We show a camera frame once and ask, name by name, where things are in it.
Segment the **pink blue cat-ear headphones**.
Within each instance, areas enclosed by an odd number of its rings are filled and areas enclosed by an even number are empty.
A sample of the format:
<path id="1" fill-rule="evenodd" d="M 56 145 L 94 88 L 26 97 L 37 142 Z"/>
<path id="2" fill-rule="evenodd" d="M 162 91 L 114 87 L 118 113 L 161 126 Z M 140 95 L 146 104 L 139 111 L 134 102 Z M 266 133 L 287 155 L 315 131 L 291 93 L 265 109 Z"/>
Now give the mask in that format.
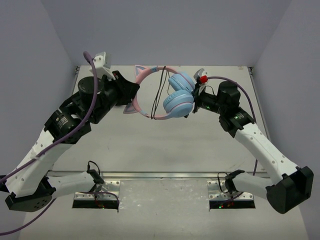
<path id="1" fill-rule="evenodd" d="M 146 67 L 142 65 L 135 65 L 135 83 L 140 85 L 146 77 L 161 70 L 172 73 L 168 78 L 168 83 L 174 89 L 174 92 L 167 96 L 162 104 L 166 114 L 148 114 L 141 109 L 136 96 L 129 104 L 126 105 L 123 110 L 124 114 L 139 113 L 149 119 L 168 120 L 171 118 L 185 117 L 192 111 L 194 104 L 192 92 L 195 90 L 195 83 L 184 72 L 178 72 L 168 66 Z"/>

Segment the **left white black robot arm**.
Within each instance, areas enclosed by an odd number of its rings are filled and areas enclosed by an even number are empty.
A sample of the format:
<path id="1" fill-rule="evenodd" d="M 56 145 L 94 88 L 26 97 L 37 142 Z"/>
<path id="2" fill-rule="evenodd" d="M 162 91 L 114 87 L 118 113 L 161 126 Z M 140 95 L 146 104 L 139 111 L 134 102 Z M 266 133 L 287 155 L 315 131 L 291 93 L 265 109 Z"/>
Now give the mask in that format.
<path id="1" fill-rule="evenodd" d="M 44 124 L 39 138 L 21 163 L 8 176 L 0 177 L 0 190 L 11 211 L 36 212 L 51 200 L 76 192 L 97 195 L 105 181 L 95 169 L 60 177 L 48 176 L 55 162 L 91 131 L 116 105 L 129 104 L 140 86 L 126 80 L 119 71 L 98 78 L 82 78 L 78 91 L 66 99 Z"/>

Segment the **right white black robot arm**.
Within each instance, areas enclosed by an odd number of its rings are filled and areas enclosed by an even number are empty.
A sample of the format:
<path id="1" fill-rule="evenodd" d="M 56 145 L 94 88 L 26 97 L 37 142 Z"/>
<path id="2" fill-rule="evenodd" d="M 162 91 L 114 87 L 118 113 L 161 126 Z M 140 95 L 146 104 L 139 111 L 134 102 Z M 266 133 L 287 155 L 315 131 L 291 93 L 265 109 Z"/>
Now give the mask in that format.
<path id="1" fill-rule="evenodd" d="M 250 114 L 240 107 L 239 84 L 223 81 L 217 94 L 204 91 L 204 84 L 198 81 L 193 91 L 194 110 L 199 108 L 219 114 L 223 130 L 242 144 L 262 165 L 269 178 L 235 170 L 224 177 L 225 194 L 231 199 L 240 193 L 249 192 L 264 198 L 272 208 L 285 214 L 305 200 L 312 192 L 314 173 L 308 167 L 299 167 L 280 152 L 262 133 Z"/>

